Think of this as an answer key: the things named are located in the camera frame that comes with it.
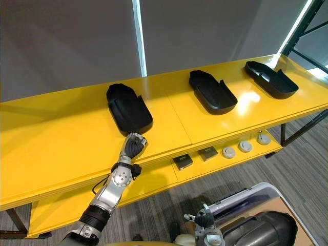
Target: metal bracket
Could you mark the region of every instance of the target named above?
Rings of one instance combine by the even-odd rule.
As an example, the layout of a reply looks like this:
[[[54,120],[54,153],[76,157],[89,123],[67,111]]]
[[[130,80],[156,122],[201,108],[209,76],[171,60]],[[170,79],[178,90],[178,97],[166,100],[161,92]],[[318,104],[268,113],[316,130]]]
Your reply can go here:
[[[291,142],[296,140],[298,137],[303,135],[305,132],[307,132],[309,129],[314,127],[316,124],[318,124],[320,121],[325,119],[328,116],[328,109],[323,110],[320,114],[318,114],[316,117],[314,117],[309,123],[307,123],[304,127],[299,129],[297,132],[295,132],[292,136],[289,138],[285,138],[285,133],[286,133],[286,123],[281,124],[281,129],[280,129],[280,145],[283,147],[286,147],[289,145]],[[269,158],[273,156],[276,152],[272,152],[270,154],[265,155],[266,158]]]
[[[306,15],[304,16],[303,20],[297,27],[295,33],[293,34],[293,36],[290,38],[287,45],[283,49],[282,54],[284,54],[285,56],[288,56],[290,54],[290,52],[293,51],[295,54],[301,56],[303,59],[307,60],[309,63],[313,64],[317,68],[320,68],[325,73],[328,73],[328,69],[323,64],[319,63],[312,57],[302,53],[301,51],[299,51],[298,49],[295,48],[295,45],[297,44],[297,42],[299,41],[300,38],[314,32],[328,24],[328,22],[324,22],[314,28],[311,28],[308,31],[305,31],[307,29],[307,27],[309,26],[310,22],[312,21],[312,19],[314,18],[314,16],[317,14],[317,12],[320,9],[323,2],[324,2],[324,0],[315,0],[312,3],[312,5],[310,6]]]
[[[0,239],[25,239],[27,237],[27,229],[23,222],[21,221],[20,217],[16,213],[15,209],[8,209],[6,210],[7,214],[11,218],[11,220],[14,222],[15,226],[17,227],[18,231],[6,231],[1,230],[0,231]],[[44,239],[51,237],[51,233],[43,233],[40,234],[38,238],[36,239]]]

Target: gray carpet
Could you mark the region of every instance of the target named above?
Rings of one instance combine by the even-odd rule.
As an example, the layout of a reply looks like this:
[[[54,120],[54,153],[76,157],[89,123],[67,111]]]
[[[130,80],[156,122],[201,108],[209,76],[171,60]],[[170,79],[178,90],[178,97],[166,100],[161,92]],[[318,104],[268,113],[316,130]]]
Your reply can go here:
[[[286,135],[314,116],[287,124]],[[319,245],[328,245],[327,124],[328,118],[270,159],[260,157],[118,209],[104,229],[100,245],[131,240],[137,233],[144,240],[169,241],[169,223],[177,220],[182,232],[186,232],[183,214],[196,213],[201,201],[211,203],[231,191],[262,181],[275,185],[285,195]],[[279,139],[279,127],[270,132]],[[17,208],[26,225],[30,209],[30,204]],[[6,213],[0,213],[0,221],[2,230],[15,229]],[[56,230],[48,239],[1,240],[0,244],[54,245],[67,230],[68,227]]]

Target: black plastic tray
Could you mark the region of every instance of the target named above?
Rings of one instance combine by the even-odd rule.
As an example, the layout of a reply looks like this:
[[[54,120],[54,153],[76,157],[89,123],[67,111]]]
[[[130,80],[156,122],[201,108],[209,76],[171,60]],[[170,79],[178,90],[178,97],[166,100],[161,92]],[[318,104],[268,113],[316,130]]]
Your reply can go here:
[[[190,72],[189,84],[198,100],[211,114],[225,114],[238,102],[223,80],[218,83],[211,74],[201,70]]]
[[[106,93],[108,107],[123,135],[143,134],[153,125],[153,117],[141,96],[123,84],[113,84]]]
[[[274,98],[285,99],[298,90],[298,86],[281,69],[275,72],[265,64],[248,61],[246,62],[245,70],[257,84]]]

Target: robotic hand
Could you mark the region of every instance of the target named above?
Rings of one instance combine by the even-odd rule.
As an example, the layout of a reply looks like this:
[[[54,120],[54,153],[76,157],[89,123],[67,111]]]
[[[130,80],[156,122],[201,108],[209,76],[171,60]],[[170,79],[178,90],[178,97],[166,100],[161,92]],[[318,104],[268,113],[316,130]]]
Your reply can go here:
[[[196,216],[185,214],[184,218],[196,224],[197,241],[203,241],[206,246],[225,246],[222,232],[215,226],[214,216],[205,203]]]
[[[100,234],[117,207],[123,191],[131,180],[135,180],[141,173],[141,167],[137,164],[131,165],[131,161],[141,153],[146,144],[147,140],[137,133],[130,133],[127,136],[118,162],[111,170],[109,184],[98,191],[79,221],[72,226],[71,231],[59,244],[60,246],[94,246],[99,243]]]

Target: round white sensor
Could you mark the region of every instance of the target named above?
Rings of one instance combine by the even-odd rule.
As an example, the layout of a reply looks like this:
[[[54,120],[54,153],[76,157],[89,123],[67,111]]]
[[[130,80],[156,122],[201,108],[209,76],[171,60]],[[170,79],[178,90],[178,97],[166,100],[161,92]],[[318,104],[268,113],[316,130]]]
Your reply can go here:
[[[225,147],[222,149],[222,155],[225,158],[231,159],[236,156],[236,151],[232,147]]]
[[[242,151],[242,152],[250,152],[252,150],[252,145],[250,142],[248,141],[241,141],[239,143],[239,149]]]
[[[271,142],[271,139],[266,134],[259,134],[257,136],[257,141],[262,145],[268,145]]]

